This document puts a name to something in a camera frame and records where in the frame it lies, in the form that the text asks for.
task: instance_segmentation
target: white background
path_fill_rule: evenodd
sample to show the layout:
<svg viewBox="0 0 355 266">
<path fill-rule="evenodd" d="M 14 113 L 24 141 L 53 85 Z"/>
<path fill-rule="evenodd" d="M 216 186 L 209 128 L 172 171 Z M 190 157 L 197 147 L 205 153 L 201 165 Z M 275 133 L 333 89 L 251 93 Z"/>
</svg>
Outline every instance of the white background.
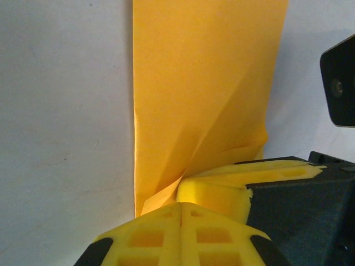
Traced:
<svg viewBox="0 0 355 266">
<path fill-rule="evenodd" d="M 354 1 L 290 0 L 266 157 L 355 161 L 319 68 L 354 33 Z M 0 0 L 0 265 L 73 265 L 133 218 L 131 60 L 128 0 Z"/>
</svg>

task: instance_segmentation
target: yellow foam block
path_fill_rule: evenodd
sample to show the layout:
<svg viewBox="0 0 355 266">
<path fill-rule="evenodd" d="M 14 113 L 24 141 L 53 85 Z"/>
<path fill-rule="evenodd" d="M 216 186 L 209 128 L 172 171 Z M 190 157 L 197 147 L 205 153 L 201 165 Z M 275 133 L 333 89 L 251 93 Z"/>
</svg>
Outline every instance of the yellow foam block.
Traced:
<svg viewBox="0 0 355 266">
<path fill-rule="evenodd" d="M 322 172 L 321 168 L 287 160 L 227 165 L 182 180 L 176 200 L 192 202 L 246 223 L 252 197 L 246 184 L 313 178 Z"/>
<path fill-rule="evenodd" d="M 265 266 L 250 237 L 263 232 L 192 203 L 173 203 L 100 235 L 102 266 Z"/>
<path fill-rule="evenodd" d="M 259 157 L 286 7 L 133 0 L 137 216 L 171 202 L 182 176 Z"/>
</svg>

